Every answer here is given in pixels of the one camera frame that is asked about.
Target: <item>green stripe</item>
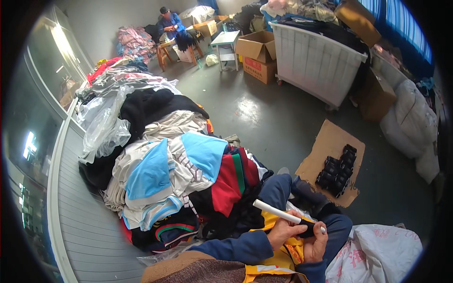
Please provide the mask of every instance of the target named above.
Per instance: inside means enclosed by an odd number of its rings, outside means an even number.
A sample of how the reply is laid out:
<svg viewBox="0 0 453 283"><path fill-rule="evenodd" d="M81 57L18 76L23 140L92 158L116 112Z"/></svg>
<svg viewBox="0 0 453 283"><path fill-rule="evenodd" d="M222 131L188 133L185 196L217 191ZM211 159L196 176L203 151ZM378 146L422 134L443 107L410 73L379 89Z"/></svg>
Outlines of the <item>green stripe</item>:
<svg viewBox="0 0 453 283"><path fill-rule="evenodd" d="M159 241L161 241L161 238L160 238L160 234L162 234L163 232L167 231L167 230L171 230L171 229L175 229L175 228L178 228L178 229L182 229L182 230L187 230L189 232L193 232L194 229L190 229L190 228L187 228L185 226L171 226L171 227L165 227L163 228L162 230L160 230L158 233L157 233L157 239L159 239Z"/></svg>
<svg viewBox="0 0 453 283"><path fill-rule="evenodd" d="M234 170L236 171L237 184L242 195L246 190L246 186L244 184L244 173L242 172L241 156L237 153L233 154L232 157L234 162Z"/></svg>

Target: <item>brown sweater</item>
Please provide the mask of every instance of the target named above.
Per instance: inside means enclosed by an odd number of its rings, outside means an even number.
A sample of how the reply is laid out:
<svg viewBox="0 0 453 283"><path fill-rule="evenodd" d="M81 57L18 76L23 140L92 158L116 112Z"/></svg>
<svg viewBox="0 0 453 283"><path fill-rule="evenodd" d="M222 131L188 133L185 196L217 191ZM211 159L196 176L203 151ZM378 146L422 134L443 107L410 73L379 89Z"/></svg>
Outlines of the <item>brown sweater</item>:
<svg viewBox="0 0 453 283"><path fill-rule="evenodd" d="M217 260L199 251L186 251L175 259L168 259L145 269L142 283L242 283L245 265L237 261ZM259 283L289 283L291 275L263 274L255 278Z"/></svg>

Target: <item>seated worker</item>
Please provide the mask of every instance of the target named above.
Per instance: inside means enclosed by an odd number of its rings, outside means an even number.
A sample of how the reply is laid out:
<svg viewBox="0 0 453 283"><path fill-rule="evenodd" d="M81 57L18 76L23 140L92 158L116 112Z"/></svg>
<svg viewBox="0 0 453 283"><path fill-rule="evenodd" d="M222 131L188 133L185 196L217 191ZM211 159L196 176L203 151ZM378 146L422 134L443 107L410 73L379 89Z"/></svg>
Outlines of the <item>seated worker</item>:
<svg viewBox="0 0 453 283"><path fill-rule="evenodd" d="M160 8L160 14L157 22L159 34L167 32L168 38L172 40L178 31L186 29L178 15L176 13L170 13L170 10L166 7Z"/></svg>
<svg viewBox="0 0 453 283"><path fill-rule="evenodd" d="M175 259L167 259L145 269L142 283L151 282L225 282L225 283L325 283L325 272L346 243L351 220L321 193L311 191L310 185L299 178L293 182L283 168L265 180L258 198L281 210L286 210L290 192L296 201L312 205L312 217L317 218L314 237L299 239L297 234L306 225L294 225L275 218L261 230L243 233L237 239L209 240L192 246ZM289 214L301 217L296 211Z"/></svg>

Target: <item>concrete floor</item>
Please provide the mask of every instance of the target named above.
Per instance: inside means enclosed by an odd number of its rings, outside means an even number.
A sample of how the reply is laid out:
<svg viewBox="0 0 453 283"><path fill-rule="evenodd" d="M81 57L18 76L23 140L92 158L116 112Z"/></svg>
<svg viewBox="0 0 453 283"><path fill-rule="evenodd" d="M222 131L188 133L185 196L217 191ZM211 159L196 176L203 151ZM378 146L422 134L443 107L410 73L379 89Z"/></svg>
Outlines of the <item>concrete floor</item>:
<svg viewBox="0 0 453 283"><path fill-rule="evenodd" d="M165 73L158 66L150 71L178 79L177 88L209 113L216 135L237 134L241 146L275 172L288 167L294 174L329 119L366 145L356 181L360 194L343 212L355 225L402 222L427 244L434 213L431 187L416 173L414 161L386 141L378 123L365 122L349 100L328 114L314 96L289 83L265 85L244 73L241 63L238 72L185 62L170 64Z"/></svg>

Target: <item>blue sleeve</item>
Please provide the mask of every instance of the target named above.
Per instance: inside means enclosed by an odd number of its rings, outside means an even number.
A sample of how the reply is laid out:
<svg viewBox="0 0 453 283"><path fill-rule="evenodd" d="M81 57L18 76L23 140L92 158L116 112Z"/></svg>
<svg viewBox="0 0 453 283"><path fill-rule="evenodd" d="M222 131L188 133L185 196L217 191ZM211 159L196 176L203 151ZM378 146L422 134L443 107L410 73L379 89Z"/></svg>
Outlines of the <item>blue sleeve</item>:
<svg viewBox="0 0 453 283"><path fill-rule="evenodd" d="M164 34L164 24L162 23L162 21L158 21L157 22L157 28L159 29L159 34L162 35Z"/></svg>
<svg viewBox="0 0 453 283"><path fill-rule="evenodd" d="M324 259L320 262L298 264L296 272L307 276L310 283L325 283L326 282L327 261Z"/></svg>
<svg viewBox="0 0 453 283"><path fill-rule="evenodd" d="M176 29L176 31L181 31L181 30L186 29L186 27L183 25L181 19L178 17L178 15L176 13L173 14L173 19L176 22L176 24L178 25L178 28Z"/></svg>
<svg viewBox="0 0 453 283"><path fill-rule="evenodd" d="M197 250L216 259L240 261L249 265L256 265L274 256L267 235L261 230L246 232L237 239L209 240L188 250Z"/></svg>

